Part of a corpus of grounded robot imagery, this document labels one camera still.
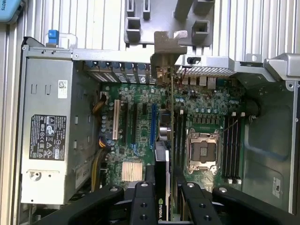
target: power supply unit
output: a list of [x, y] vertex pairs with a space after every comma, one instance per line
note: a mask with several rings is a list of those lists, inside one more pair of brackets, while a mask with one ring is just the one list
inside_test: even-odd
[[23, 129], [23, 203], [65, 204], [90, 176], [98, 84], [67, 59], [27, 59]]

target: blue latch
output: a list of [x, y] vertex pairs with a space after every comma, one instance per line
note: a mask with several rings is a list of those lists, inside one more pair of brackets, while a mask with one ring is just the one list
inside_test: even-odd
[[60, 42], [60, 32], [58, 30], [49, 30], [48, 43], [58, 45]]

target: chipset heatsink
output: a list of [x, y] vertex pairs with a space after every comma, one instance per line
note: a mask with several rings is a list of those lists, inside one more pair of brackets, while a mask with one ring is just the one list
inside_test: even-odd
[[132, 182], [143, 179], [142, 162], [123, 162], [122, 163], [122, 181]]

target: green circuit board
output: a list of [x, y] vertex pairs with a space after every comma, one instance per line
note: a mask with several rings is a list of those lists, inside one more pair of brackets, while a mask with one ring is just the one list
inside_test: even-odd
[[[123, 162], [142, 164], [142, 178], [146, 165], [154, 164], [154, 153], [150, 146], [152, 104], [159, 109], [169, 109], [171, 102], [170, 87], [159, 87], [143, 84], [107, 84], [103, 85], [101, 93], [106, 94], [107, 101], [102, 109], [100, 133], [106, 135], [112, 152], [105, 161], [106, 183], [127, 187], [129, 182], [122, 180]], [[186, 128], [196, 132], [219, 133], [224, 128], [224, 116], [232, 112], [242, 112], [241, 97], [244, 89], [230, 79], [217, 79], [216, 88], [209, 90], [206, 86], [178, 85], [174, 86], [174, 111], [184, 110], [187, 114]], [[114, 101], [120, 100], [119, 138], [113, 141], [113, 111]], [[155, 123], [158, 135], [158, 120]], [[221, 170], [216, 175], [210, 171], [195, 171], [188, 174], [187, 180], [198, 182], [211, 191], [215, 185], [223, 184]]]

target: sticker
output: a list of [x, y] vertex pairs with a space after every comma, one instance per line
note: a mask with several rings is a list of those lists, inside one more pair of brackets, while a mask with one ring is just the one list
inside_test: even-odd
[[66, 116], [31, 118], [29, 159], [65, 160]]
[[68, 81], [58, 80], [58, 98], [68, 97]]
[[76, 171], [75, 189], [77, 189], [90, 176], [92, 157], [89, 158], [87, 161], [87, 163], [82, 165]]
[[273, 195], [280, 198], [280, 179], [274, 177], [273, 179]]

